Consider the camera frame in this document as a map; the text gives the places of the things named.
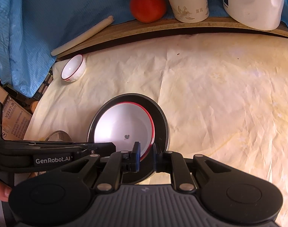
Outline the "person's left hand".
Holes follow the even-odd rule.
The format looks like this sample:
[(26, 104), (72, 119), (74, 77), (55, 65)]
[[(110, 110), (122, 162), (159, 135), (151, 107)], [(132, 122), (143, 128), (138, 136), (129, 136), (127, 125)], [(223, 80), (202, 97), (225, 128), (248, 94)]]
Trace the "person's left hand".
[(12, 191), (12, 188), (6, 185), (4, 182), (0, 181), (0, 200), (8, 202), (9, 195)]

